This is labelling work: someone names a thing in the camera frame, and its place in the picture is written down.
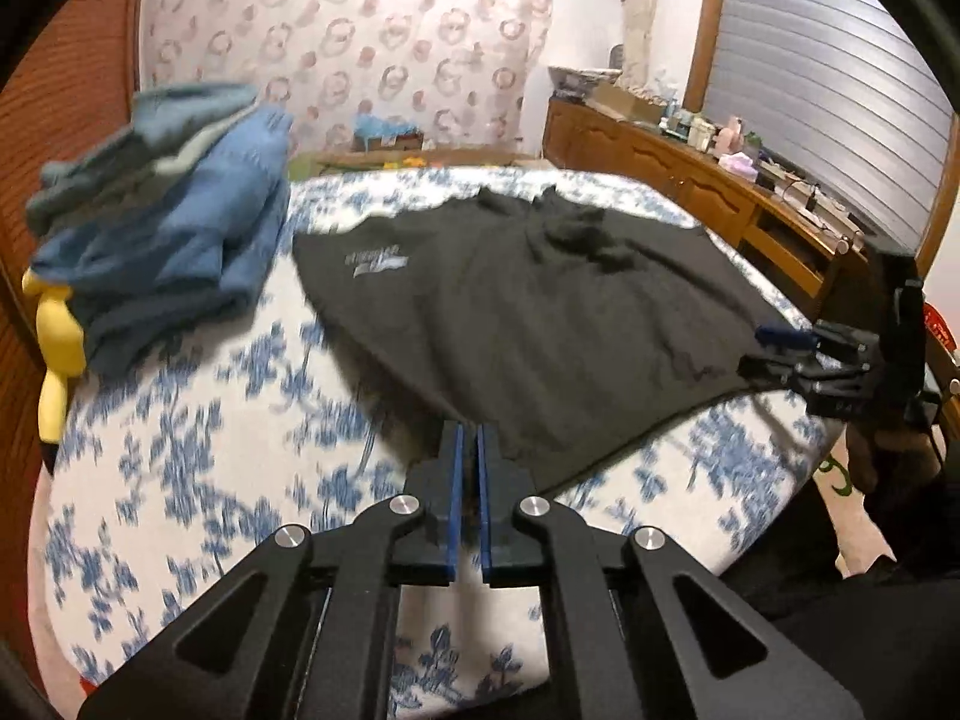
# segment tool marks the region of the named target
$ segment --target metal screw cap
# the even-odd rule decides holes
[[[527,517],[543,517],[546,512],[550,511],[550,502],[539,497],[539,495],[530,495],[520,501],[520,510]]]
[[[304,538],[306,538],[306,531],[299,525],[284,525],[274,533],[274,541],[286,549],[299,547],[304,543]]]
[[[637,542],[637,546],[643,549],[659,549],[666,543],[666,536],[660,528],[652,528],[647,525],[634,533],[634,541]]]
[[[394,514],[412,514],[419,509],[419,501],[413,495],[395,495],[390,501],[390,511]]]

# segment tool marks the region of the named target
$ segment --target bed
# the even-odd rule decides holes
[[[80,382],[50,493],[46,605],[80,675],[102,682],[283,523],[349,523],[402,489],[419,451],[317,322],[290,256],[298,229],[437,205],[482,185],[693,226],[649,187],[612,175],[480,169],[347,173],[293,188],[256,313],[162,343],[121,381]],[[795,326],[805,319],[717,237]],[[597,527],[670,533],[720,572],[769,526],[841,425],[789,392],[740,396],[676,421],[558,499]],[[449,589],[404,589],[391,716],[423,716],[547,676],[536,589],[489,590],[462,555]]]

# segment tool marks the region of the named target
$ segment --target cabinet drawer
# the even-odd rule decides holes
[[[557,167],[567,167],[570,143],[576,139],[579,113],[572,106],[551,103],[544,129],[544,156]]]
[[[735,247],[750,223],[754,204],[746,194],[707,172],[690,169],[678,181],[678,204]]]
[[[623,149],[623,175],[642,181],[660,194],[677,199],[678,160],[653,138],[632,133]]]
[[[584,116],[566,150],[565,167],[622,175],[624,143],[616,122],[584,108]]]
[[[755,226],[744,232],[743,240],[770,260],[810,298],[816,298],[824,279],[803,264],[800,258],[781,242]]]

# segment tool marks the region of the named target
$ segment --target folded blue clothes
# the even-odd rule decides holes
[[[118,178],[175,154],[200,130],[252,105],[256,94],[256,87],[238,83],[186,83],[137,93],[130,124],[76,162],[42,167],[42,188],[24,209],[27,228],[42,238],[60,215]]]
[[[253,307],[290,197],[293,120],[261,106],[160,202],[54,234],[31,267],[74,290],[90,370],[120,375],[157,338]]]

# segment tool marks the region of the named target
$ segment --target wooden dresser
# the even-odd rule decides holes
[[[685,143],[586,105],[551,100],[544,156],[557,167],[626,175],[653,187],[736,248],[812,319],[827,313],[836,322],[862,322],[871,308],[851,306],[848,295],[832,299],[853,277],[866,277],[861,254],[837,254],[833,234]]]

